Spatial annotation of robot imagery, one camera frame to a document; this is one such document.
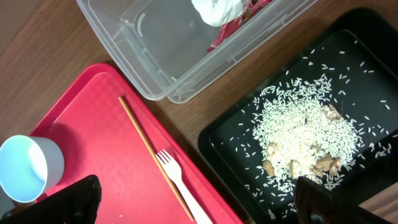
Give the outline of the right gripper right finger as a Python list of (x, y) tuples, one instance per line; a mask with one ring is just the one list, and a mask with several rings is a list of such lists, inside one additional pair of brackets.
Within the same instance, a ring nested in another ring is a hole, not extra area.
[(306, 178), (297, 179), (294, 204), (300, 224), (388, 224), (389, 222)]

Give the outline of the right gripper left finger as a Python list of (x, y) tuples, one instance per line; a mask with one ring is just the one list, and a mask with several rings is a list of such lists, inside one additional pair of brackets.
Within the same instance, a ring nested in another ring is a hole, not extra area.
[(47, 198), (1, 220), (1, 224), (92, 224), (102, 189), (98, 176), (89, 175)]

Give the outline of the white plastic fork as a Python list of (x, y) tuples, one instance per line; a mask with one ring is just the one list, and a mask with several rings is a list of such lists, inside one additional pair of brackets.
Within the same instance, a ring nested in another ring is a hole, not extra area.
[(206, 214), (204, 209), (200, 206), (187, 186), (182, 180), (182, 169), (178, 162), (165, 150), (161, 150), (156, 155), (156, 158), (163, 167), (165, 173), (177, 186), (188, 208), (190, 209), (195, 221), (198, 224), (212, 224), (210, 217)]

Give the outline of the small light blue bowl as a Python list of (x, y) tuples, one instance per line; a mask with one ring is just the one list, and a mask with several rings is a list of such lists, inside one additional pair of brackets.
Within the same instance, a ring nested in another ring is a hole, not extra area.
[(1, 187), (14, 201), (33, 202), (61, 180), (63, 153), (48, 138), (15, 135), (1, 145)]

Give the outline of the rice and food scraps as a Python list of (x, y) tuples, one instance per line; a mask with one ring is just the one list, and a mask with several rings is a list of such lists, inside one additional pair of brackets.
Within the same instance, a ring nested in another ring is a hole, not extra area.
[(353, 159), (354, 126), (307, 86), (290, 101), (267, 101), (260, 118), (253, 136), (261, 146), (262, 168), (277, 181), (292, 179), (296, 187), (306, 177), (326, 188), (323, 179), (331, 180)]

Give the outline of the wooden chopstick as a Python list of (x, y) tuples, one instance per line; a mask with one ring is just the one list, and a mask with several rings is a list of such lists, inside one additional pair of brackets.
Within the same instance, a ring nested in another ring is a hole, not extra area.
[(139, 137), (141, 138), (142, 142), (144, 143), (145, 147), (149, 151), (149, 154), (151, 155), (151, 157), (153, 158), (153, 160), (156, 163), (157, 167), (159, 168), (159, 170), (160, 170), (161, 174), (163, 175), (164, 179), (168, 183), (170, 189), (174, 193), (175, 197), (177, 198), (178, 202), (180, 203), (180, 205), (184, 209), (185, 213), (188, 215), (189, 219), (193, 222), (195, 219), (194, 219), (189, 207), (185, 203), (183, 197), (180, 195), (180, 192), (176, 188), (175, 184), (169, 179), (168, 175), (164, 171), (164, 169), (161, 166), (160, 162), (157, 160), (157, 158), (155, 156), (155, 151), (154, 151), (154, 149), (152, 147), (152, 144), (147, 139), (147, 136), (146, 136), (145, 132), (142, 130), (140, 124), (137, 122), (136, 118), (134, 117), (133, 112), (130, 110), (130, 107), (126, 103), (126, 100), (124, 99), (123, 96), (119, 96), (118, 100), (119, 100), (120, 104), (122, 105), (122, 107), (124, 108), (126, 114), (128, 115), (131, 123), (135, 127), (135, 129), (136, 129)]

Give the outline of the red snack wrapper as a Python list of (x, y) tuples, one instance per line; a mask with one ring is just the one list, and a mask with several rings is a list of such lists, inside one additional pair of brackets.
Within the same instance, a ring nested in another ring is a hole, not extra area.
[(221, 26), (220, 33), (211, 43), (207, 52), (210, 53), (216, 49), (224, 40), (234, 34), (241, 26), (247, 23), (261, 9), (270, 4), (273, 0), (248, 0), (244, 1), (243, 13), (236, 19)]

